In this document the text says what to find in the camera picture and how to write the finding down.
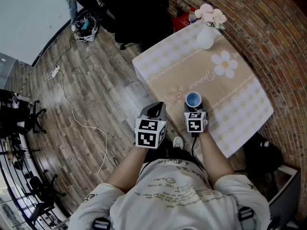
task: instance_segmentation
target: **white wall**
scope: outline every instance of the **white wall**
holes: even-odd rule
[[[0,0],[0,52],[32,65],[69,19],[65,0]]]

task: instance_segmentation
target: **brick wall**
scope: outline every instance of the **brick wall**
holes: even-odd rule
[[[204,2],[228,18],[225,37],[253,66],[274,115],[261,134],[302,169],[298,218],[307,215],[307,17],[292,0],[170,0],[170,12]]]

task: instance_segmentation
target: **person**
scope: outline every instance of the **person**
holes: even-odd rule
[[[234,174],[208,128],[199,139],[206,170],[183,150],[181,137],[171,147],[164,139],[157,151],[133,147],[73,213],[69,229],[266,230],[265,197],[245,175]]]
[[[78,8],[76,0],[65,0],[68,4],[69,15],[71,17],[71,30],[75,32],[77,30],[76,22],[78,19]]]

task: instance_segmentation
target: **blue cup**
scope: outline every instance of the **blue cup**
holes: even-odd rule
[[[186,96],[186,103],[189,107],[198,107],[201,104],[201,95],[197,92],[190,92]]]

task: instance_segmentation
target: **shoe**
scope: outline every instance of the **shoe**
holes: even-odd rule
[[[183,149],[183,139],[180,136],[176,136],[173,140],[173,148],[180,148]]]

